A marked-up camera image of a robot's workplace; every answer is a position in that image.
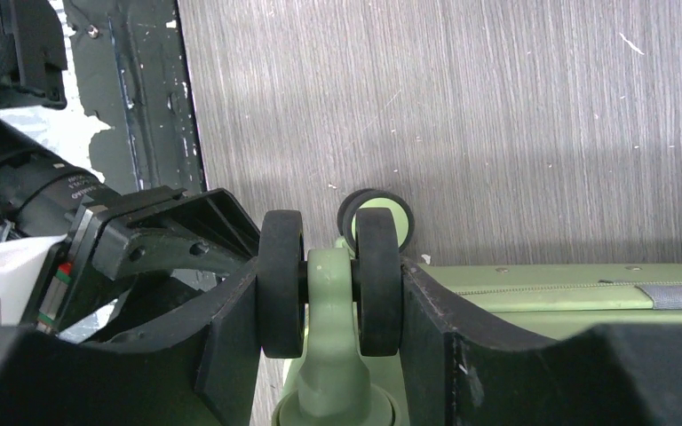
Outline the green ribbed hard-shell suitcase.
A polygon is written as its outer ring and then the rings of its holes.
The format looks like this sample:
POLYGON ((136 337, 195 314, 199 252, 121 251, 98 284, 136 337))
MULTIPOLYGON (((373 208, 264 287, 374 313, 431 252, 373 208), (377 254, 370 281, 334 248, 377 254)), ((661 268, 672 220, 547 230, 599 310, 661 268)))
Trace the green ribbed hard-shell suitcase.
MULTIPOLYGON (((275 425, 415 425, 400 340, 409 205, 348 195, 333 248, 305 250, 301 215, 265 215, 258 257, 264 354, 286 359, 275 425)), ((443 287, 553 340, 547 357, 586 425, 682 425, 682 264, 430 266, 443 287)))

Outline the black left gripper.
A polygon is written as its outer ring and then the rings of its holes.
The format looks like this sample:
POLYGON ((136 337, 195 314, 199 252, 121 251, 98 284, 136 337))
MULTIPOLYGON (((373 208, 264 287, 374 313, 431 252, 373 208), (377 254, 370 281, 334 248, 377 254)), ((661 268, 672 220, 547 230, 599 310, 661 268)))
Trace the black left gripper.
POLYGON ((58 334, 118 297, 156 301, 176 270, 226 278, 258 251, 259 230, 227 190, 167 186, 84 196, 36 285, 35 324, 58 334))

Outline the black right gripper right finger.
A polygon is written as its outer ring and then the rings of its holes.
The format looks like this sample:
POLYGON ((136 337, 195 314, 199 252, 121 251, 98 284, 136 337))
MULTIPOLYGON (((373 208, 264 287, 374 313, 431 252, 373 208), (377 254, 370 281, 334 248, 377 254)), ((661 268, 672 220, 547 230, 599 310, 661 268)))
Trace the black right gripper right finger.
POLYGON ((589 408, 518 327, 402 262, 400 360, 415 425, 586 425, 589 408))

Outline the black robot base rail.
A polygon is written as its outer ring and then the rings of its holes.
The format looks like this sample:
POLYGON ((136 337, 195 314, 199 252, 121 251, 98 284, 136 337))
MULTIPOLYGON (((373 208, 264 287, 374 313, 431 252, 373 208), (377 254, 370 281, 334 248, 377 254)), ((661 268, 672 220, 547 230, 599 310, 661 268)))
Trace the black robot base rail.
POLYGON ((84 112, 107 128, 91 166, 120 193, 207 184, 178 2, 63 4, 84 112))

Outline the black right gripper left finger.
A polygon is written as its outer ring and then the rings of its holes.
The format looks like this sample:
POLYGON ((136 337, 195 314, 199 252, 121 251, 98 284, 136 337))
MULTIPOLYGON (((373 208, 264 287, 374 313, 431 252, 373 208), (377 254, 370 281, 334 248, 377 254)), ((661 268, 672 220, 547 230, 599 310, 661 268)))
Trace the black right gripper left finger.
POLYGON ((247 425, 258 371, 256 261, 145 324, 91 343, 84 425, 247 425))

